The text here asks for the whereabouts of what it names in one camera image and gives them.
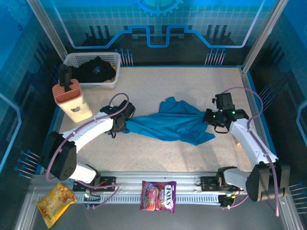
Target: black cloth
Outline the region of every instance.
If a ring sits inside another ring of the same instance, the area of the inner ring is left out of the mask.
[[[104,82],[111,80],[115,75],[116,71],[111,64],[99,56],[78,68],[72,67],[72,78],[77,79],[79,83]]]

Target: blue cloth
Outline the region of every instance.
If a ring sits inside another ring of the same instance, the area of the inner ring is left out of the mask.
[[[205,112],[201,112],[185,101],[177,102],[174,97],[161,102],[159,113],[133,117],[126,122],[127,133],[133,132],[164,141],[181,140],[199,145],[213,139],[214,134],[206,133],[203,123]]]

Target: candy bag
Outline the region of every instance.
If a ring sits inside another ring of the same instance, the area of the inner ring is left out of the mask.
[[[176,181],[147,182],[143,181],[140,210],[175,212]]]
[[[76,201],[72,191],[64,187],[60,182],[40,201],[36,206],[42,213],[48,228],[59,219],[68,206]]]

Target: speckled tabletop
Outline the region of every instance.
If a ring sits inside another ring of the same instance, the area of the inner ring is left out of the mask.
[[[125,92],[136,107],[134,116],[143,116],[157,113],[160,102],[171,96],[205,111],[212,108],[212,98],[216,94],[234,86],[243,86],[238,68],[121,68],[114,90],[94,87],[83,89],[83,95],[96,114],[108,105],[113,95]],[[244,109],[250,116],[245,92],[234,90],[231,93],[236,108]],[[118,105],[122,100],[124,96],[116,98],[112,104]],[[65,115],[60,131],[81,123],[73,123]],[[214,133],[213,127],[209,126],[207,132]],[[215,136],[193,146],[135,133],[119,133],[115,139],[101,134],[79,151],[77,159],[79,163],[88,163],[102,171],[216,171],[225,166],[251,170],[246,154],[235,144],[231,134]]]

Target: white basket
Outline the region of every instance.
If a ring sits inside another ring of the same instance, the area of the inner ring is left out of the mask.
[[[107,61],[117,66],[115,80],[113,82],[93,82],[93,83],[80,83],[82,88],[88,88],[91,86],[102,86],[104,88],[114,89],[116,82],[118,81],[119,69],[120,69],[120,54],[111,52],[93,52],[93,53],[71,53],[68,54],[64,60],[64,64],[67,66],[74,66],[78,68],[81,64],[95,59],[99,56],[103,61]]]

